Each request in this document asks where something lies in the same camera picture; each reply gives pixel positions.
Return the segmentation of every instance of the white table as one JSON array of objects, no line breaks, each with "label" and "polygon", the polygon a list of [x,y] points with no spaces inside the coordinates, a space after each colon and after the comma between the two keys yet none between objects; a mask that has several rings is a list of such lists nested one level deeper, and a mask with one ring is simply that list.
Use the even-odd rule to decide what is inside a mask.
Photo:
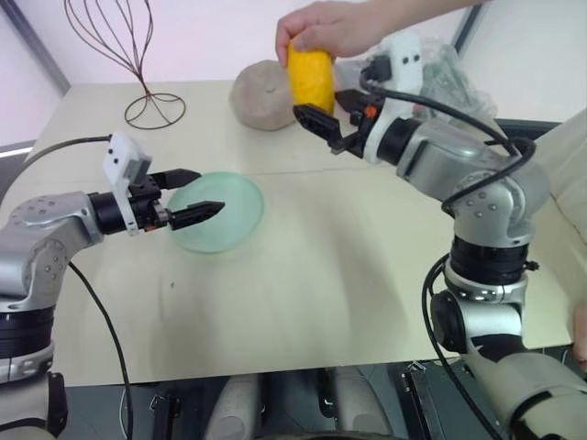
[{"label": "white table", "polygon": [[[151,171],[238,171],[261,188],[266,214],[254,236],[223,254],[176,247],[167,230],[118,234],[74,261],[110,312],[134,382],[433,358],[420,313],[428,268],[448,252],[450,219],[394,175],[289,126],[241,126],[230,82],[157,84],[188,104],[175,126],[127,126],[134,84],[73,87],[35,146],[122,130],[154,157]],[[33,165],[6,196],[2,224],[25,199],[107,191],[106,144],[85,144]],[[569,309],[587,292],[587,251],[553,202],[537,216],[525,340],[570,342]],[[63,284],[54,370],[69,385],[121,381],[102,316],[79,280]]]}]

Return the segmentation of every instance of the white wall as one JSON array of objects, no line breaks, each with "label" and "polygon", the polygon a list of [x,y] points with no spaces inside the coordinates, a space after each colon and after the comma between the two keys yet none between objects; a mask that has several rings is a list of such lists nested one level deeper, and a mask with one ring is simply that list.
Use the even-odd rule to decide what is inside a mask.
[{"label": "white wall", "polygon": [[587,1],[495,0],[463,62],[499,117],[569,119],[587,106]]},{"label": "white wall", "polygon": [[61,97],[0,10],[0,146],[36,139]]},{"label": "white wall", "polygon": [[[71,83],[133,81],[128,72],[93,52],[73,34],[61,2],[20,0],[17,3]],[[109,17],[117,17],[115,29],[124,31],[114,0],[100,3]],[[275,57],[273,38],[277,20],[309,3],[308,0],[151,1],[155,28],[145,63],[147,80],[235,78],[249,64]],[[131,4],[136,11],[144,11],[142,0],[131,0]],[[461,17],[462,12],[458,11],[417,28],[426,35],[439,35],[450,42]]]}]

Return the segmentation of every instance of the robotic arm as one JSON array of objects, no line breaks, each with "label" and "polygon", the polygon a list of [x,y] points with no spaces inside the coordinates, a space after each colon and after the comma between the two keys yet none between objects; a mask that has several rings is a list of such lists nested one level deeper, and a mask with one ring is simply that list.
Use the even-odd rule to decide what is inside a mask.
[{"label": "robotic arm", "polygon": [[[387,48],[363,72],[361,84],[381,90],[370,87],[368,80],[374,80],[417,92],[410,90],[414,84],[417,88],[417,66],[404,67],[420,60],[417,43],[393,36]],[[537,269],[526,256],[534,235],[532,216],[548,199],[545,172],[519,155],[499,155],[447,123],[413,119],[411,105],[406,109],[405,103],[385,101],[379,93],[343,91],[337,99],[358,128],[347,137],[340,134],[337,119],[317,107],[298,105],[294,113],[333,153],[348,151],[394,165],[400,178],[442,202],[454,218],[443,270],[447,289],[431,302],[437,341],[462,355],[512,437],[587,438],[587,384],[522,342],[526,270]],[[523,166],[514,165],[519,160]]]},{"label": "robotic arm", "polygon": [[184,186],[200,174],[147,174],[149,165],[150,157],[131,139],[114,134],[104,163],[112,192],[29,200],[0,230],[0,438],[57,436],[65,426],[63,377],[49,370],[53,311],[72,257],[105,235],[166,225],[178,229],[204,222],[224,207],[201,202],[179,212],[163,208],[161,190]]}]

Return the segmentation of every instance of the yellow sponge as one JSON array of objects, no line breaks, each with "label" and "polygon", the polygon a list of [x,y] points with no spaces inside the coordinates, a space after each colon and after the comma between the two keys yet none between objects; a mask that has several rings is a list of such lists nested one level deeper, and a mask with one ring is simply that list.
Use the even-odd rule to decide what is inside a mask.
[{"label": "yellow sponge", "polygon": [[296,104],[313,104],[329,115],[334,113],[334,73],[326,52],[300,52],[290,44],[287,71]]}]

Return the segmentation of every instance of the tabletop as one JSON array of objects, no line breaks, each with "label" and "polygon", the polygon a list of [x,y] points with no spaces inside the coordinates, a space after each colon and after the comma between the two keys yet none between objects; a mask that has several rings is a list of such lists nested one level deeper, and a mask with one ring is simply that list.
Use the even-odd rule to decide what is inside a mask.
[{"label": "tabletop", "polygon": [[[260,227],[235,250],[191,253],[162,229],[108,236],[73,259],[112,317],[131,381],[434,358],[420,291],[429,267],[450,249],[451,219],[391,166],[333,156],[298,125],[276,132],[242,126],[228,105],[230,86],[154,84],[180,95],[187,113],[146,132],[123,118],[137,85],[77,85],[33,150],[122,131],[152,155],[151,172],[236,171],[263,193]],[[108,191],[106,148],[83,144],[35,163],[6,195],[0,224],[33,196]],[[536,224],[531,257],[542,266],[530,274],[525,342],[567,344],[569,309],[587,292],[587,251],[552,200]],[[70,271],[53,338],[53,370],[68,385],[121,382],[103,318]]]}]

